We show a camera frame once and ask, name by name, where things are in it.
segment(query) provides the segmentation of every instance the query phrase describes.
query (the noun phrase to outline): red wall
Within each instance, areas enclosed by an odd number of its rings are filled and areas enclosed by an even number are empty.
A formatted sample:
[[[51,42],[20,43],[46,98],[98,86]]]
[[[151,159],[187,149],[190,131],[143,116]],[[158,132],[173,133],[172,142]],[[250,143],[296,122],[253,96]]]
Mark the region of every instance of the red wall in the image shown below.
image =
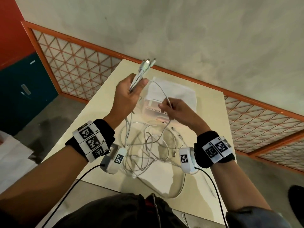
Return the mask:
[[[0,70],[35,52],[15,0],[0,0]]]

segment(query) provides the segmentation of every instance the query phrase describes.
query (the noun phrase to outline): black cable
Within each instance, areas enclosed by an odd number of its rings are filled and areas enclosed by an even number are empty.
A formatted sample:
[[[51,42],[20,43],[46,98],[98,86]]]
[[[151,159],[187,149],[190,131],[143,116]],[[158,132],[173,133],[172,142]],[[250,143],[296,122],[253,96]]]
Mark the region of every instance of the black cable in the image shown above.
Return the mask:
[[[47,221],[43,224],[43,226],[41,228],[44,228],[45,225],[49,222],[49,220],[51,219],[51,217],[55,214],[55,212],[58,210],[58,208],[61,206],[61,204],[63,203],[63,201],[66,199],[66,197],[69,195],[69,193],[71,192],[71,190],[74,188],[74,186],[76,186],[76,184],[84,177],[87,175],[87,173],[89,173],[91,170],[95,169],[96,167],[99,166],[104,166],[104,164],[100,164],[97,166],[94,166],[93,168],[89,169],[84,175],[82,175],[77,182],[74,183],[74,185],[69,189],[69,191],[66,193],[66,195],[63,197],[63,199],[61,200],[61,202],[59,203],[59,205],[56,207],[56,209],[54,210],[54,212],[51,214],[51,216],[47,219]]]
[[[211,177],[209,176],[209,174],[207,174],[204,170],[202,170],[202,169],[200,169],[200,168],[196,168],[196,167],[195,167],[195,169],[200,170],[200,171],[203,171],[203,172],[209,177],[209,179],[211,180],[211,182],[212,182],[212,184],[213,184],[213,186],[214,186],[214,188],[215,188],[215,192],[216,192],[216,194],[217,194],[217,198],[219,199],[218,202],[219,202],[219,206],[221,207],[221,211],[222,211],[222,215],[223,215],[223,219],[224,219],[225,226],[226,226],[226,228],[228,228],[227,223],[226,223],[226,219],[225,219],[225,215],[224,215],[224,211],[223,211],[223,207],[222,207],[222,203],[221,203],[221,199],[219,198],[219,194],[218,194],[218,192],[217,192],[216,186],[215,186],[215,184],[214,184],[212,178],[211,178]]]

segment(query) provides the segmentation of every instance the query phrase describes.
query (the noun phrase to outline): floor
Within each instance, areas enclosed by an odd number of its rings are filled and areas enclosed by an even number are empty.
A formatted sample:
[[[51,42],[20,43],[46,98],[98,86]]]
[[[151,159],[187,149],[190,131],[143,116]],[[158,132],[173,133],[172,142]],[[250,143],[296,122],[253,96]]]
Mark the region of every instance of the floor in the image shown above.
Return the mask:
[[[39,163],[84,107],[84,103],[58,96],[15,137],[34,151],[34,158]],[[293,228],[301,228],[302,226],[289,206],[287,191],[294,184],[304,186],[304,175],[267,165],[245,156],[238,155],[237,160],[271,208],[281,213]],[[114,194],[117,192],[80,181],[47,227],[51,227],[66,213],[72,212],[92,200]],[[180,211],[174,211],[174,213],[182,220]],[[224,227],[221,224],[188,214],[186,218],[191,228]]]

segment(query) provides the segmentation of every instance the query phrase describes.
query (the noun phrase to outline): dark clothing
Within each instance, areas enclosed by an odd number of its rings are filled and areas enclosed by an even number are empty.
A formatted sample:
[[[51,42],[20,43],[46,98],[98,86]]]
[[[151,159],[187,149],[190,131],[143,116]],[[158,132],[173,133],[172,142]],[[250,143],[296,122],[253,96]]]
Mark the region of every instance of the dark clothing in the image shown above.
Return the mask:
[[[0,211],[4,227],[20,227],[9,215]],[[290,225],[274,211],[246,207],[227,212],[230,228],[290,228]],[[154,194],[144,199],[142,195],[118,194],[92,201],[77,211],[63,217],[53,228],[186,228],[173,214],[169,205]]]

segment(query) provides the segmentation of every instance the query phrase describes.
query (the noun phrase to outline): forearm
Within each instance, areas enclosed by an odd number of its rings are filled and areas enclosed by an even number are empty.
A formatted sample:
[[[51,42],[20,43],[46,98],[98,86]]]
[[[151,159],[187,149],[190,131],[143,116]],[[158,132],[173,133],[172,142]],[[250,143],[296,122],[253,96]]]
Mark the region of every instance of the forearm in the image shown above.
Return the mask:
[[[227,210],[237,210],[245,206],[270,209],[257,188],[235,161],[215,163],[212,174]]]
[[[19,223],[36,226],[86,166],[71,146],[59,150],[0,195],[0,210]]]

